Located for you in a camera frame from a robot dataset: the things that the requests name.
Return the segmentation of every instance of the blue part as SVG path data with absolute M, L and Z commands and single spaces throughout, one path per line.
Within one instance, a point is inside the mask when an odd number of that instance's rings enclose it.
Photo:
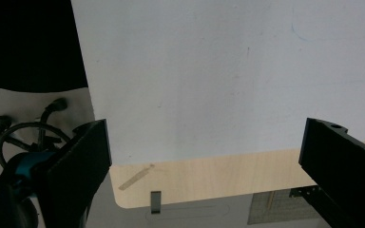
M 53 154 L 54 152 L 30 152 L 20 161 L 14 173 L 16 175 L 24 176 L 27 181 L 32 182 L 30 173 L 31 167 L 36 163 L 46 161 Z

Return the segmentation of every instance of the dark background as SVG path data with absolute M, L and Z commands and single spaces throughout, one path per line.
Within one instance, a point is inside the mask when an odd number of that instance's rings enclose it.
M 69 0 L 0 0 L 0 88 L 59 92 L 87 87 Z

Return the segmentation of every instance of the metal bracket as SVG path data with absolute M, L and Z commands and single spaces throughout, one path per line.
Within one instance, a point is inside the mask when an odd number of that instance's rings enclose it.
M 151 214 L 160 214 L 162 207 L 162 192 L 155 191 L 150 193 L 150 212 Z

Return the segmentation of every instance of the white backdrop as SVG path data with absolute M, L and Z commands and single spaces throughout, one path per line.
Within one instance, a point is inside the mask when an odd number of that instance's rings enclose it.
M 72 1 L 114 164 L 365 139 L 365 1 Z

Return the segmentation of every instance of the table surface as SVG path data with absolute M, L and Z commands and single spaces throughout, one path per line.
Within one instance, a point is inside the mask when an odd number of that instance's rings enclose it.
M 298 164 L 299 152 L 114 165 L 110 175 L 115 200 L 124 208 L 149 206 L 151 191 L 162 191 L 162 204 L 232 197 L 314 185 Z

